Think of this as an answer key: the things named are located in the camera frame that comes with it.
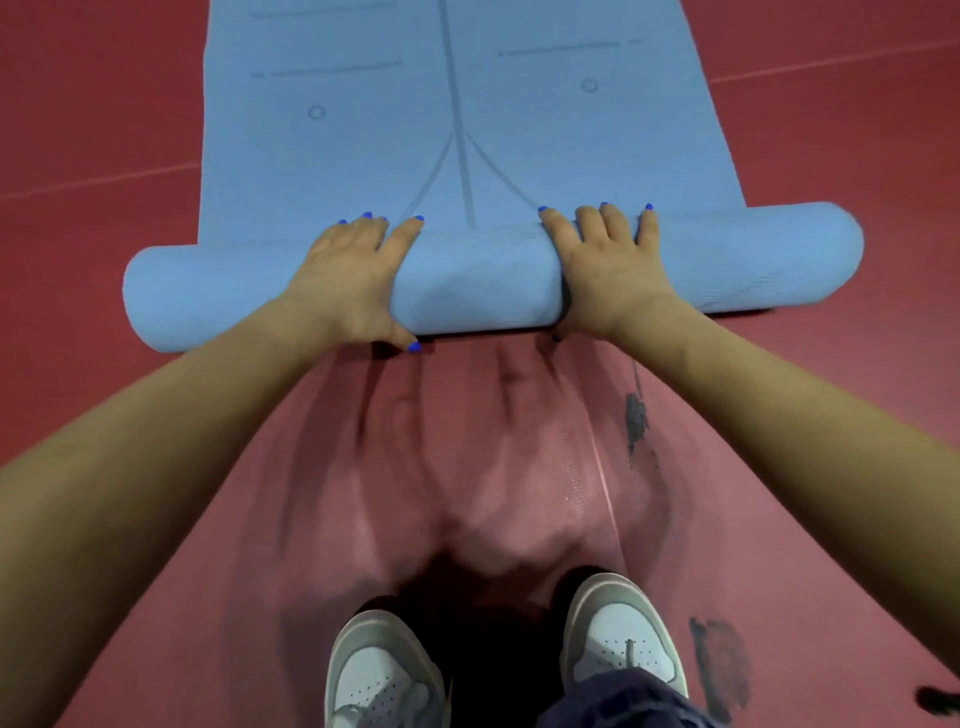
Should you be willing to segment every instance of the finger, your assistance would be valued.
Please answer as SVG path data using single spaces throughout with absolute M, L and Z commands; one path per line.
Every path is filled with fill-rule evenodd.
M 607 226 L 603 224 L 603 218 L 596 207 L 589 205 L 577 207 L 576 215 L 577 225 L 580 226 L 580 234 L 583 235 L 585 243 L 607 240 Z
M 356 234 L 353 236 L 353 244 L 360 245 L 369 250 L 375 251 L 383 242 L 383 236 L 390 227 L 390 223 L 385 217 L 373 217 L 369 212 L 364 212 L 362 216 L 353 221 L 356 227 Z
M 417 239 L 422 228 L 423 218 L 419 216 L 411 217 L 409 220 L 404 220 L 400 225 L 397 225 L 394 231 L 390 233 L 387 242 L 380 248 L 380 255 L 390 266 L 391 270 L 399 270 L 400 263 L 403 262 L 403 258 L 410 252 L 410 248 L 413 246 L 414 240 Z
M 577 229 L 553 207 L 541 207 L 539 213 L 543 227 L 557 249 L 557 255 L 561 261 L 566 261 L 582 244 Z
M 387 339 L 387 343 L 393 344 L 402 352 L 420 351 L 420 342 L 417 341 L 417 337 L 410 333 L 410 331 L 408 331 L 406 328 L 398 324 L 396 321 L 393 321 L 393 325 L 391 326 L 390 330 L 390 338 Z
M 630 235 L 630 223 L 619 207 L 616 205 L 601 205 L 600 216 L 603 218 L 604 225 L 607 226 L 607 236 L 610 240 L 628 245 L 634 244 L 634 239 Z
M 341 220 L 336 225 L 331 225 L 325 231 L 321 232 L 320 236 L 314 240 L 313 244 L 310 246 L 310 253 L 323 250 L 330 244 L 330 241 L 333 240 L 333 238 L 345 234 L 345 223 L 346 220 Z
M 636 232 L 636 244 L 642 250 L 656 253 L 660 250 L 660 221 L 652 205 L 640 213 L 640 229 Z

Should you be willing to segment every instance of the wrist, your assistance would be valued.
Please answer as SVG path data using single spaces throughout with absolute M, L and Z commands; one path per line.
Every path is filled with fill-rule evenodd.
M 634 306 L 614 328 L 611 343 L 646 367 L 683 349 L 704 319 L 676 295 L 661 295 Z
M 311 366 L 319 356 L 340 345 L 328 321 L 309 315 L 304 306 L 286 295 L 264 303 L 245 321 L 273 344 Z

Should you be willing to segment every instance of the sneaker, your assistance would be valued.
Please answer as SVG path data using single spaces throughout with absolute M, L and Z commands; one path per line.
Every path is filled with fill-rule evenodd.
M 340 630 L 326 674 L 327 728 L 446 728 L 444 678 L 390 612 L 361 612 Z
M 577 590 L 566 616 L 560 653 L 564 690 L 629 667 L 643 667 L 688 697 L 677 648 L 647 596 L 623 576 L 595 574 Z

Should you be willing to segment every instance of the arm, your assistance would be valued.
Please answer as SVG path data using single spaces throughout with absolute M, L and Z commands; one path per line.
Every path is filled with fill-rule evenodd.
M 727 440 L 881 606 L 960 675 L 960 453 L 715 324 L 673 292 L 656 215 L 541 214 L 572 294 L 560 333 L 613 342 Z
M 52 725 L 243 448 L 316 358 L 416 348 L 387 309 L 420 231 L 325 231 L 279 298 L 0 470 L 0 715 Z

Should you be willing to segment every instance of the pant leg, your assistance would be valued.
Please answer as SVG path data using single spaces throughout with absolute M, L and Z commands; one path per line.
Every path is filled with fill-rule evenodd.
M 721 728 L 645 669 L 614 670 L 578 683 L 537 728 Z

